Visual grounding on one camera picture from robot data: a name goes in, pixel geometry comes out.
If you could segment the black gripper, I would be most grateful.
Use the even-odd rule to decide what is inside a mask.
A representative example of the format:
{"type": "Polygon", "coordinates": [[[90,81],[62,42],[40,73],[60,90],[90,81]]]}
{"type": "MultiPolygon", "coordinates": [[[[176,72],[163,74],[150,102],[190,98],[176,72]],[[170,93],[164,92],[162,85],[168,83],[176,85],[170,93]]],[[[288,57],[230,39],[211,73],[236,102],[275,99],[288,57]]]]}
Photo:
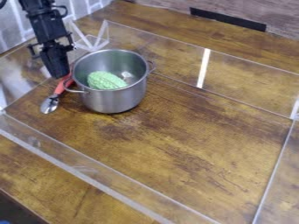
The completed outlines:
{"type": "Polygon", "coordinates": [[[25,15],[31,21],[33,34],[37,39],[35,44],[28,45],[32,57],[42,57],[51,76],[55,79],[64,77],[70,72],[70,61],[67,52],[74,50],[71,33],[67,31],[63,18],[66,15],[58,11],[32,11],[25,15]],[[56,39],[67,38],[68,45],[60,45],[56,39]],[[33,48],[42,45],[40,55],[33,48]]]}

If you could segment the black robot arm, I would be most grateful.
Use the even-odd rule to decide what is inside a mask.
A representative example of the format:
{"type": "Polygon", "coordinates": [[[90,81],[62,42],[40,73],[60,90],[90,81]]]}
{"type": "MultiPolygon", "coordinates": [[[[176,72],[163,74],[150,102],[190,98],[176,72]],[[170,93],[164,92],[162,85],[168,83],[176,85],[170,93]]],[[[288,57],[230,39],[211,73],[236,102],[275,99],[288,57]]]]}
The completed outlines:
{"type": "Polygon", "coordinates": [[[28,45],[32,58],[42,59],[51,76],[59,79],[71,72],[68,52],[75,49],[71,32],[63,23],[68,8],[55,5],[55,0],[19,0],[19,3],[37,40],[28,45]]]}

